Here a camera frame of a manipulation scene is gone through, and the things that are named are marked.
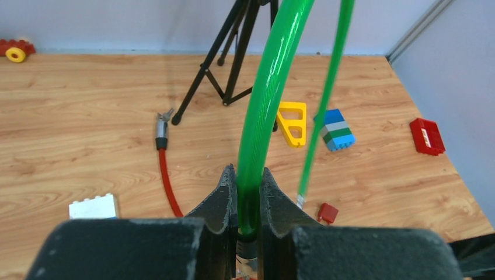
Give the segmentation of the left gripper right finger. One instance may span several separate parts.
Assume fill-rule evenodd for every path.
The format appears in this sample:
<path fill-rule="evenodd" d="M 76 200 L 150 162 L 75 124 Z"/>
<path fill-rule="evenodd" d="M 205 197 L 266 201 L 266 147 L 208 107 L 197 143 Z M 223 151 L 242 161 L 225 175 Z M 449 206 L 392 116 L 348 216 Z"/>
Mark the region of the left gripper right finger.
<path fill-rule="evenodd" d="M 259 201 L 259 279 L 462 279 L 450 246 L 430 230 L 322 225 L 268 169 Z"/>

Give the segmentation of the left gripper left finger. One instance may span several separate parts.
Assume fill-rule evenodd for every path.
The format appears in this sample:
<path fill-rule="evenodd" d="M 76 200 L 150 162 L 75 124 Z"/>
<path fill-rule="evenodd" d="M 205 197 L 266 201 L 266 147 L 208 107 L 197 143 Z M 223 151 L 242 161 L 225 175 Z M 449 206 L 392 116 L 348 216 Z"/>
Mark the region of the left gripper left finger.
<path fill-rule="evenodd" d="M 233 166 L 182 218 L 74 219 L 48 235 L 27 279 L 231 279 L 235 276 Z"/>

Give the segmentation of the red padlock with thin cable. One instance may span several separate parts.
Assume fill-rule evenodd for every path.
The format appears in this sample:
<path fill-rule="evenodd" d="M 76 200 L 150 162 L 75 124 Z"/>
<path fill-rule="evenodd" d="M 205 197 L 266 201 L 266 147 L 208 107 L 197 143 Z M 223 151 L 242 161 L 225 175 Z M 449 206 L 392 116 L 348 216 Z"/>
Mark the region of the red padlock with thin cable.
<path fill-rule="evenodd" d="M 328 203 L 323 203 L 319 208 L 316 220 L 331 225 L 335 222 L 338 213 L 339 210 L 337 208 Z"/>

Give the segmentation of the green cable lock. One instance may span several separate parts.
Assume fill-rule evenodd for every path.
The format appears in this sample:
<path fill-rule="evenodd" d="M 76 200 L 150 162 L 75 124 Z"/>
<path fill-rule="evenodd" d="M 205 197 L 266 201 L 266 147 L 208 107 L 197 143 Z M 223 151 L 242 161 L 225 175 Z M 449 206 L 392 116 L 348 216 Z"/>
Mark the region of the green cable lock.
<path fill-rule="evenodd" d="M 295 52 L 312 7 L 313 1 L 282 2 L 264 48 L 247 108 L 236 178 L 239 221 L 237 254 L 247 260 L 257 257 L 259 194 L 271 133 Z M 353 10 L 354 1 L 341 1 L 329 70 L 298 187 L 299 207 L 303 206 L 308 192 L 316 141 L 337 78 Z"/>

